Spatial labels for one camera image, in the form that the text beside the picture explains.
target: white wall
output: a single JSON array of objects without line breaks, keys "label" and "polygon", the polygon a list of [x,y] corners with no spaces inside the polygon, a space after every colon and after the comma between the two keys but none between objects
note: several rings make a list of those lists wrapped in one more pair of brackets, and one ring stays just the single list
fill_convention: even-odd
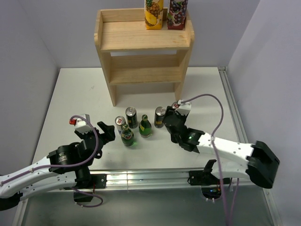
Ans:
[{"label": "white wall", "polygon": [[300,9],[300,0],[261,0],[228,70],[249,141],[281,161],[273,194],[285,226],[301,220]]},{"label": "white wall", "polygon": [[[0,174],[31,163],[57,67],[17,0],[0,0]],[[11,225],[16,209],[0,212]]]},{"label": "white wall", "polygon": [[[99,67],[96,13],[144,0],[19,0],[60,67]],[[227,66],[259,0],[189,0],[196,32],[191,66]]]}]

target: glass surface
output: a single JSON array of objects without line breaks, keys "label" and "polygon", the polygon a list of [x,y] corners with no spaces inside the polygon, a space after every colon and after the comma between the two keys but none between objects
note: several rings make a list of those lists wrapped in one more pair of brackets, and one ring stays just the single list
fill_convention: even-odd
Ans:
[{"label": "glass surface", "polygon": [[[200,187],[102,191],[103,205],[80,208],[72,192],[51,192],[28,201],[23,226],[223,226],[222,201],[206,202]],[[233,193],[227,195],[228,204]],[[272,226],[263,190],[241,186],[234,208],[233,226]]]}]

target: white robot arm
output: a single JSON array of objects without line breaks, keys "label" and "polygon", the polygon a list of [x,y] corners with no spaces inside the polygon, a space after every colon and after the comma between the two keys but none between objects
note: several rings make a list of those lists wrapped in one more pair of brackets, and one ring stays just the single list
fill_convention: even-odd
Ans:
[{"label": "white robot arm", "polygon": [[115,139],[114,126],[97,125],[92,129],[87,114],[70,120],[82,141],[58,147],[31,166],[0,176],[0,211],[16,206],[33,195],[61,188],[87,188],[91,185],[88,166],[100,159],[102,147]]},{"label": "white robot arm", "polygon": [[[212,154],[215,159],[212,136],[185,126],[190,110],[191,103],[182,100],[167,107],[163,122],[171,134],[172,142],[189,152]],[[245,178],[260,187],[272,188],[280,161],[264,142],[242,144],[214,137],[214,143],[218,155],[229,160],[222,163],[223,178]],[[217,179],[221,178],[215,162],[208,162],[204,172],[190,180],[191,184],[216,184]]]}]

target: can lid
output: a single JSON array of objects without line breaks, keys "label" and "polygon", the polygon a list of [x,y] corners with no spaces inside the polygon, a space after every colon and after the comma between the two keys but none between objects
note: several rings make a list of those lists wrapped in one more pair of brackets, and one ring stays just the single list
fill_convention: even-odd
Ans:
[{"label": "can lid", "polygon": [[134,107],[128,107],[126,109],[126,115],[134,116],[136,114],[136,109]]},{"label": "can lid", "polygon": [[165,113],[166,113],[165,108],[163,108],[163,107],[157,107],[157,108],[156,108],[156,114],[157,114],[158,116],[164,116]]},{"label": "can lid", "polygon": [[115,119],[116,125],[123,125],[126,122],[126,119],[123,116],[117,116]]},{"label": "can lid", "polygon": [[128,125],[127,125],[127,124],[124,124],[124,125],[122,126],[122,128],[123,128],[123,129],[128,129]]},{"label": "can lid", "polygon": [[144,114],[144,115],[142,116],[142,120],[143,120],[143,121],[146,121],[146,120],[147,120],[147,115]]}]

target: beer bottle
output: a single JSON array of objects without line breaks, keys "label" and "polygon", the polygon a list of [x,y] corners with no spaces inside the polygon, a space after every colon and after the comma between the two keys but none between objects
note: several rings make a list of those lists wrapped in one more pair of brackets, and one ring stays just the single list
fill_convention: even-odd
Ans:
[{"label": "beer bottle", "polygon": [[139,124],[139,133],[142,137],[147,138],[151,135],[151,123],[147,119],[147,115],[142,116],[142,121]]},{"label": "beer bottle", "polygon": [[122,126],[121,140],[125,146],[131,146],[135,141],[134,134],[127,124]]}]

